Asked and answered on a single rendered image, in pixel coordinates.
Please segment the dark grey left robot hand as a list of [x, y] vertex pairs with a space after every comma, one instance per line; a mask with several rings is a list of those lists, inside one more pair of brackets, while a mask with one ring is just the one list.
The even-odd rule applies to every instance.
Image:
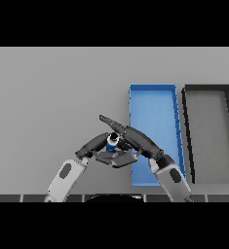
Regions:
[[106, 140], [109, 134], [110, 133], [105, 132], [90, 140], [75, 153], [77, 159], [95, 158], [97, 161], [106, 165], [111, 165], [113, 168], [121, 168], [136, 162], [137, 158], [140, 156], [140, 152], [131, 153], [131, 148], [122, 149], [119, 146], [119, 143], [114, 151], [106, 150]]

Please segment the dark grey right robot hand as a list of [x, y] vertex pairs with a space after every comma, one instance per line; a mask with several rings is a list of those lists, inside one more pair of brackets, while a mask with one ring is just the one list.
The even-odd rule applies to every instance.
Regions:
[[122, 136], [119, 142], [119, 146], [122, 149], [133, 148], [137, 150], [144, 157], [154, 160], [160, 169], [170, 164], [175, 164], [175, 161], [169, 155], [165, 154], [161, 148], [141, 131], [128, 125], [123, 126], [103, 115], [100, 115], [99, 119]]

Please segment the blue pipe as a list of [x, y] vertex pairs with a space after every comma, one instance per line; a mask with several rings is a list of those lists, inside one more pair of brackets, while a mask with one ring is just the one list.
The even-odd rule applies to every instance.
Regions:
[[119, 136], [116, 132], [112, 132], [108, 135], [106, 140], [106, 150], [114, 151], [119, 143]]

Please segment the blue bin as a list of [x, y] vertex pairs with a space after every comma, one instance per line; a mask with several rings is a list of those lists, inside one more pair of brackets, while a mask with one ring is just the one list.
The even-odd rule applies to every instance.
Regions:
[[185, 174], [175, 84], [130, 84], [130, 126], [147, 135]]

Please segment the dark grey bin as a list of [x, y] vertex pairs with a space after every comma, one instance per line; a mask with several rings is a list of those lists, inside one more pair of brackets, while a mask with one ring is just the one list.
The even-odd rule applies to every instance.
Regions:
[[229, 84], [181, 91], [193, 184], [229, 184]]

